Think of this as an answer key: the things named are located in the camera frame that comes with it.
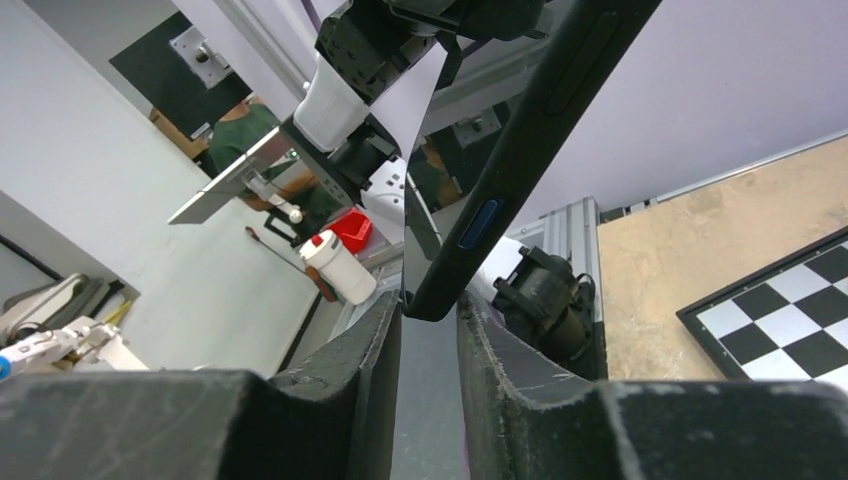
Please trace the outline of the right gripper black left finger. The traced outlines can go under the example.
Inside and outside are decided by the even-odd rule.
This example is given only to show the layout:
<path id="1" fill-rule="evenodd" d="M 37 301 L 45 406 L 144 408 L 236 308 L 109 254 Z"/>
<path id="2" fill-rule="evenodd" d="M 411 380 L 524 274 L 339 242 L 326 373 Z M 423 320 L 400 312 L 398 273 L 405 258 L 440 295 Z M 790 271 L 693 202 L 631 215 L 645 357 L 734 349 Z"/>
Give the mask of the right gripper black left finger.
<path id="1" fill-rule="evenodd" d="M 248 370 L 22 375 L 1 386 L 5 479 L 386 479 L 401 306 L 271 377 Z"/>

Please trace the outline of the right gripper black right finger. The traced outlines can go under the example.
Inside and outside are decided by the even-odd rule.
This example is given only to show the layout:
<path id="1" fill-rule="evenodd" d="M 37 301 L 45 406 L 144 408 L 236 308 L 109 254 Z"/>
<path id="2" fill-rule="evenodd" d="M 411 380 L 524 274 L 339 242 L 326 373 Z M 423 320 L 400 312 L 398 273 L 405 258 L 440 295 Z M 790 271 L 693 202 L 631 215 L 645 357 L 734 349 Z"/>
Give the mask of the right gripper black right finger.
<path id="1" fill-rule="evenodd" d="M 843 479 L 847 397 L 814 382 L 588 381 L 457 303 L 473 479 Z"/>

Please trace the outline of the black phone case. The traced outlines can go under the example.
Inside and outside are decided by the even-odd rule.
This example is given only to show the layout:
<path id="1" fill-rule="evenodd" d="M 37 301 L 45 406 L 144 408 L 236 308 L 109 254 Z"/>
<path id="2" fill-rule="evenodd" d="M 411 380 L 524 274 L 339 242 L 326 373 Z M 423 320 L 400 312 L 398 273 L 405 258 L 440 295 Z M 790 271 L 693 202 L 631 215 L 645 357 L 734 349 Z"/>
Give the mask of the black phone case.
<path id="1" fill-rule="evenodd" d="M 470 155 L 457 206 L 433 215 L 442 244 L 421 289 L 451 309 L 502 238 L 601 87 L 659 7 L 657 1 L 568 1 L 531 61 L 506 121 Z"/>

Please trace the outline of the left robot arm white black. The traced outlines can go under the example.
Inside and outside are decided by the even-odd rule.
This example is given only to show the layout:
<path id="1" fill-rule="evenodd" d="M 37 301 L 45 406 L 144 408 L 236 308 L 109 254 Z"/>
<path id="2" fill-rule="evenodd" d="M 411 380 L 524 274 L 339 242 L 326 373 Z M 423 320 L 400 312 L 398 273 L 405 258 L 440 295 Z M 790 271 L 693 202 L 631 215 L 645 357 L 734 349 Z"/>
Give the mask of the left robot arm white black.
<path id="1" fill-rule="evenodd" d="M 447 52 L 436 87 L 450 86 L 465 58 L 492 40 L 545 38 L 544 1 L 345 1 L 318 30 L 316 71 L 282 132 L 324 188 L 355 205 L 400 148 L 372 105 L 434 45 Z"/>

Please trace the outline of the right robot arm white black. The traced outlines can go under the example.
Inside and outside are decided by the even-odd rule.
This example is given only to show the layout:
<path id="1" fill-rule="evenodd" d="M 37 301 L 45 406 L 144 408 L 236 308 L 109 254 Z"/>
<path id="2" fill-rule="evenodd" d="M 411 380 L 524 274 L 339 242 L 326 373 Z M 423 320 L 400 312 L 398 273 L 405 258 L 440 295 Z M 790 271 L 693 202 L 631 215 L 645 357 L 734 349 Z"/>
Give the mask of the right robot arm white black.
<path id="1" fill-rule="evenodd" d="M 522 248 L 460 296 L 473 479 L 843 479 L 847 398 L 807 382 L 586 380 L 592 285 Z M 386 479 L 396 293 L 270 379 L 236 370 L 30 374 L 1 385 L 5 479 Z"/>

